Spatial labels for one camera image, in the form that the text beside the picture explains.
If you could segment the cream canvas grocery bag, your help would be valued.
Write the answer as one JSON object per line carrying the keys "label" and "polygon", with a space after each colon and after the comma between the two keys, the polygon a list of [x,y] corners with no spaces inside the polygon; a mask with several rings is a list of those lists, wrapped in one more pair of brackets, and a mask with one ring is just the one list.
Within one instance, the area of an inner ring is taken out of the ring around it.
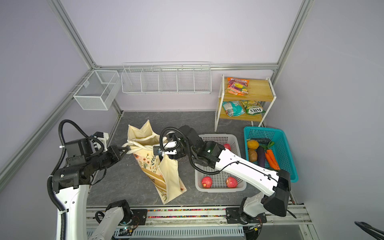
{"label": "cream canvas grocery bag", "polygon": [[156,156],[154,149],[161,141],[149,121],[141,128],[129,125],[127,142],[124,148],[129,148],[141,170],[155,185],[157,192],[165,205],[178,196],[187,192],[187,188],[179,176],[178,161],[170,159],[167,155]]}

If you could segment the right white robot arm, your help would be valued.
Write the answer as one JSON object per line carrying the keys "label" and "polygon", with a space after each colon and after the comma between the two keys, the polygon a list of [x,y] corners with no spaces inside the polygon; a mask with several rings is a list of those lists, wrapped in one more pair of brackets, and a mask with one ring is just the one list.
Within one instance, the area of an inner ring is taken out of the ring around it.
{"label": "right white robot arm", "polygon": [[200,173],[217,175],[226,172],[257,188],[260,193],[243,198],[238,208],[226,210],[228,223],[247,225],[266,222],[264,213],[285,217],[291,193],[290,173],[272,171],[257,166],[235,155],[214,141],[204,141],[189,126],[166,127],[159,144],[153,150],[156,156],[171,155],[176,159],[188,157],[191,166]]}

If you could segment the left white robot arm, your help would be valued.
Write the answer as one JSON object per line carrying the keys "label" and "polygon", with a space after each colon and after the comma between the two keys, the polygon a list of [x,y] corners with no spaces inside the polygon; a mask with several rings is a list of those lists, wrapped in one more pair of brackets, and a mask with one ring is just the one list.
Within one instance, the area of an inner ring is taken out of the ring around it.
{"label": "left white robot arm", "polygon": [[[65,124],[72,125],[83,138],[67,142]],[[62,153],[47,179],[48,195],[58,210],[57,238],[84,240],[88,192],[96,184],[94,174],[119,162],[125,151],[116,145],[107,147],[97,135],[87,135],[71,120],[61,121],[58,133]]]}

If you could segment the red apple front left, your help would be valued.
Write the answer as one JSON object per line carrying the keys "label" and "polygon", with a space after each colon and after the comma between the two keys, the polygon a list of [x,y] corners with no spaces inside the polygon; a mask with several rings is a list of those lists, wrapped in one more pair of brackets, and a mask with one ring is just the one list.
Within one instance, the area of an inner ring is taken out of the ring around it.
{"label": "red apple front left", "polygon": [[202,187],[205,189],[209,189],[212,187],[213,181],[211,177],[204,177],[201,181]]}

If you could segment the red apple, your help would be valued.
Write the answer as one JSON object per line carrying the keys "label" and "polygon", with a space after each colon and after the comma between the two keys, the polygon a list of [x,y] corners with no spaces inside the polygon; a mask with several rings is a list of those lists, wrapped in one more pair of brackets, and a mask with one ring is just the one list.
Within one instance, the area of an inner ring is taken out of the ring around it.
{"label": "red apple", "polygon": [[238,181],[233,177],[228,177],[226,180],[226,185],[228,188],[231,188],[231,189],[236,188],[238,186]]}
{"label": "red apple", "polygon": [[211,177],[204,177],[201,181],[202,187],[205,189],[209,189],[212,187],[213,181]]}

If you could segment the small red fruit right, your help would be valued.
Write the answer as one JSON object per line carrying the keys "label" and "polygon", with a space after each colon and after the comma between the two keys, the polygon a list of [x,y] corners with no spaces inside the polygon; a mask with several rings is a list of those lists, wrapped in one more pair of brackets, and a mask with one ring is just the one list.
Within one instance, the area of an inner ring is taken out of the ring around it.
{"label": "small red fruit right", "polygon": [[226,148],[226,149],[228,149],[229,151],[231,151],[231,145],[230,144],[224,144],[224,147]]}

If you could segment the white plastic fruit basket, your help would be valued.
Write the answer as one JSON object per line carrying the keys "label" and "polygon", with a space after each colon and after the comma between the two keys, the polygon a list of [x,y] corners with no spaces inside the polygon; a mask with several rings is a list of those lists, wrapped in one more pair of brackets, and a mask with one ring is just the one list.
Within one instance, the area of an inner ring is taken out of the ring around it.
{"label": "white plastic fruit basket", "polygon": [[[218,144],[224,145],[229,144],[231,146],[231,152],[239,157],[241,157],[240,147],[238,144],[237,137],[231,134],[202,134],[200,137],[203,141],[214,141]],[[212,186],[210,188],[203,187],[203,178],[210,177],[212,180]],[[235,178],[238,185],[235,188],[229,188],[227,186],[227,179],[229,177]],[[234,193],[241,192],[246,189],[247,183],[241,180],[238,177],[235,177],[227,172],[221,172],[218,175],[205,175],[197,170],[195,170],[195,186],[196,189],[200,192],[207,193]]]}

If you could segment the red apple back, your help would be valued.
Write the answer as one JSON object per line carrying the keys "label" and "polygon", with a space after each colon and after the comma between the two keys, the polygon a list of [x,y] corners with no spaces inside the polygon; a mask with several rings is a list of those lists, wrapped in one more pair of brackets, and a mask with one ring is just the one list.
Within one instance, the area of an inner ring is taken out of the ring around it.
{"label": "red apple back", "polygon": [[238,181],[233,177],[228,177],[226,180],[226,185],[228,188],[231,188],[231,189],[236,188],[238,186]]}

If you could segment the teal white snack packet lower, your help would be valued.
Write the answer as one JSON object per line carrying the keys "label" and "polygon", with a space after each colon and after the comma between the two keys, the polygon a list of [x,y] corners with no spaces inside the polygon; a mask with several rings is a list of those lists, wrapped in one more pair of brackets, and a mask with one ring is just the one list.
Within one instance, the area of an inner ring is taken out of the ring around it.
{"label": "teal white snack packet lower", "polygon": [[229,117],[239,117],[245,113],[240,101],[223,102],[222,107]]}

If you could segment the yellow potato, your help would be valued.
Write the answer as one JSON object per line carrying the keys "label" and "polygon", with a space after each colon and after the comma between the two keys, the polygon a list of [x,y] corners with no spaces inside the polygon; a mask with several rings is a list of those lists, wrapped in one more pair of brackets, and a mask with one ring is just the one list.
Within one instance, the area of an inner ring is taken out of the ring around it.
{"label": "yellow potato", "polygon": [[260,146],[259,142],[256,140],[248,140],[247,147],[251,150],[256,150]]}

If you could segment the brown potato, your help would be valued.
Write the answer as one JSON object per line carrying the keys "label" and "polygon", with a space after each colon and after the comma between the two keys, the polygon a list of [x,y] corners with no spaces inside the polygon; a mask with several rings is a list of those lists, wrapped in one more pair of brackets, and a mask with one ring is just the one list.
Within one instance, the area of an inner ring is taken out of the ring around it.
{"label": "brown potato", "polygon": [[258,160],[258,153],[256,150],[248,149],[249,161],[254,163]]}

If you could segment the small white mesh basket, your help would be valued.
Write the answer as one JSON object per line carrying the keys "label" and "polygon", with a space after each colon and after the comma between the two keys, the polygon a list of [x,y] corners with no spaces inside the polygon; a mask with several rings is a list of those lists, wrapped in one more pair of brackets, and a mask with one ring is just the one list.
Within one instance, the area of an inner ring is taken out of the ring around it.
{"label": "small white mesh basket", "polygon": [[118,71],[93,70],[74,93],[83,110],[107,111],[122,87]]}

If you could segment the dark purple eggplant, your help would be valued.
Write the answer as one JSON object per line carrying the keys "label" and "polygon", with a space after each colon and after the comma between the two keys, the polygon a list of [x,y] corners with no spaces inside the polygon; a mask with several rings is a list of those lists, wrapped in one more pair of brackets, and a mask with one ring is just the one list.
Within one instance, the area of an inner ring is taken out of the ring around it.
{"label": "dark purple eggplant", "polygon": [[257,148],[257,163],[260,167],[265,168],[265,162],[266,162],[266,156],[265,156],[265,150],[262,146],[259,146]]}

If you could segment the green Fox's candy packet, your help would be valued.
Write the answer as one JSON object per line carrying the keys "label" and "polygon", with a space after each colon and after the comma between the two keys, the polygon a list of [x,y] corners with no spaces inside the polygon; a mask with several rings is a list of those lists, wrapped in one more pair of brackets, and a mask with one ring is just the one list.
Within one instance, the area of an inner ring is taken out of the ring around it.
{"label": "green Fox's candy packet", "polygon": [[245,110],[245,113],[250,116],[261,115],[266,111],[263,109],[261,104],[257,101],[241,101]]}

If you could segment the orange snack packet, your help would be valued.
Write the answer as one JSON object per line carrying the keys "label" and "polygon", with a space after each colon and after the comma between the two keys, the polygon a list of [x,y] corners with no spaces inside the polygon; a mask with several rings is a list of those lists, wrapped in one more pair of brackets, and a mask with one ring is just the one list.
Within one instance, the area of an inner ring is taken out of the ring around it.
{"label": "orange snack packet", "polygon": [[227,78],[228,84],[226,88],[226,93],[236,95],[236,96],[246,96],[248,91],[249,80],[237,79],[237,78]]}

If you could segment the orange carrot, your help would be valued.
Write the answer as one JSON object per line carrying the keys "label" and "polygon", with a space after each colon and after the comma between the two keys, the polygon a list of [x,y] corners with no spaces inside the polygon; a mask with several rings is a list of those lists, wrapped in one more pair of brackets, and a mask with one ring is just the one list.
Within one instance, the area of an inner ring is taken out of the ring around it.
{"label": "orange carrot", "polygon": [[274,169],[276,171],[279,171],[281,169],[272,150],[268,149],[265,153],[265,156],[266,156],[266,159],[267,159],[269,166],[272,169]]}

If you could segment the white wood two-tier shelf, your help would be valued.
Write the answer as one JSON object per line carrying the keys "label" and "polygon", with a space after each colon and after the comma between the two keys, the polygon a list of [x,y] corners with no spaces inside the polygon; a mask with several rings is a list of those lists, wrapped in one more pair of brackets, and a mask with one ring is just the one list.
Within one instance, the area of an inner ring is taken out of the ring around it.
{"label": "white wood two-tier shelf", "polygon": [[[231,94],[227,90],[229,86],[229,80],[231,79],[232,78],[230,77],[222,76],[218,96],[218,104],[215,112],[214,131],[217,131],[219,120],[221,119],[248,121],[252,124],[258,123],[258,127],[263,126],[266,116],[270,112],[273,104],[277,99],[271,79],[267,78],[265,80],[247,80],[248,94],[244,96]],[[226,113],[226,110],[223,107],[224,102],[238,102],[241,107],[244,107],[244,104],[251,105],[259,103],[261,107],[253,114],[251,113],[251,110],[243,109],[244,113],[235,117],[229,116]]]}

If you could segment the teal plastic vegetable basket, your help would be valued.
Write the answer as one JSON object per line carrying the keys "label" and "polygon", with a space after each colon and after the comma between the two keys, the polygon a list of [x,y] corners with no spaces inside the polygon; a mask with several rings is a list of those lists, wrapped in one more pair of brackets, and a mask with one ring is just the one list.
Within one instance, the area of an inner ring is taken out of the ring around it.
{"label": "teal plastic vegetable basket", "polygon": [[299,180],[297,169],[294,163],[294,159],[290,150],[288,139],[285,133],[279,129],[263,128],[263,127],[245,127],[244,139],[246,144],[246,160],[249,161],[247,141],[251,139],[269,139],[269,142],[275,144],[270,147],[274,152],[274,156],[279,164],[279,167],[286,170],[291,175],[291,182],[296,183]]}

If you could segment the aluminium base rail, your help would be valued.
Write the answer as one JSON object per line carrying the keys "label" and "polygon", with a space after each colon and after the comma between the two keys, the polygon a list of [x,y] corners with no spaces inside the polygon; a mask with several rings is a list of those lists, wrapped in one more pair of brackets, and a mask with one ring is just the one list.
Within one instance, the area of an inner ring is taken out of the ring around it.
{"label": "aluminium base rail", "polygon": [[304,205],[289,205],[288,215],[269,212],[257,217],[242,217],[237,206],[124,208],[103,211],[88,208],[79,218],[69,220],[69,240],[109,240],[139,238],[242,237],[259,234],[265,226],[299,226],[306,240],[312,234],[312,220]]}

